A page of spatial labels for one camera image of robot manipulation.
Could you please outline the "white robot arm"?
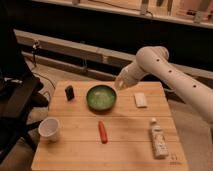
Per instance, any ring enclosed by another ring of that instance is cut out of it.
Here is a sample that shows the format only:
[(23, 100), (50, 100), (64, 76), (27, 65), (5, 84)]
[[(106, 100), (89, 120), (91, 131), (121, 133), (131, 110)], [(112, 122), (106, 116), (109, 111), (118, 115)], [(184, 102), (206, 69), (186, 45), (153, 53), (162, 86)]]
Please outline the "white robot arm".
[(142, 47), (135, 59), (125, 66), (115, 79), (117, 90), (136, 85), (152, 74), (171, 88), (185, 103), (191, 105), (213, 128), (213, 89), (173, 67), (169, 52), (163, 46)]

